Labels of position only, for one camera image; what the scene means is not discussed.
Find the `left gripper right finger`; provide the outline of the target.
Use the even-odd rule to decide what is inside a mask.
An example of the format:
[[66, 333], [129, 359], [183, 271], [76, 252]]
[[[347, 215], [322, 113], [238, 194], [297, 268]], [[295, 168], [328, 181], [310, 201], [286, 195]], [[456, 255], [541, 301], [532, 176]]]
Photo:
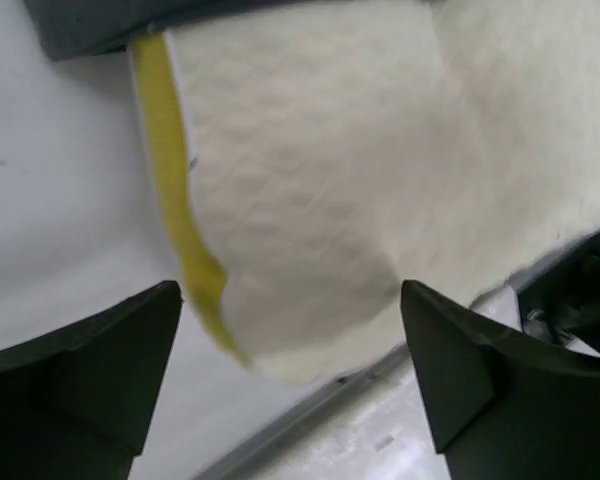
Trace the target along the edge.
[[600, 358], [543, 343], [406, 281], [401, 312], [454, 479], [600, 479]]

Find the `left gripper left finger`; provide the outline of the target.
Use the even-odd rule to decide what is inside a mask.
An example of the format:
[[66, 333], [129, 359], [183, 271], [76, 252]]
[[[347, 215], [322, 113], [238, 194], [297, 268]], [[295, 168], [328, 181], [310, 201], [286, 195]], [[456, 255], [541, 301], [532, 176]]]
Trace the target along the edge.
[[126, 479], [143, 452], [182, 294], [165, 281], [0, 350], [0, 479]]

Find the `cream pillow with yellow edge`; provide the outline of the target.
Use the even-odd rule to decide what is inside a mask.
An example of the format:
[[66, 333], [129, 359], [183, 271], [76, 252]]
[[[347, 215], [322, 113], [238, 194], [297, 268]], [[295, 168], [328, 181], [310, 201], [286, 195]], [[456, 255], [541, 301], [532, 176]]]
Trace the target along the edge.
[[279, 380], [371, 363], [600, 229], [600, 1], [309, 1], [131, 45], [183, 290]]

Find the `dark plaid pillowcase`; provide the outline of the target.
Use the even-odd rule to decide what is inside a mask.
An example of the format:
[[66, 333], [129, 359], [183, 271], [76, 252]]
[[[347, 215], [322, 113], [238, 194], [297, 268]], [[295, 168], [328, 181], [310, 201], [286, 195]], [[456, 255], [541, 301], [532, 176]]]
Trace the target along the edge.
[[214, 79], [326, 81], [441, 71], [456, 1], [27, 1], [52, 61], [131, 48]]

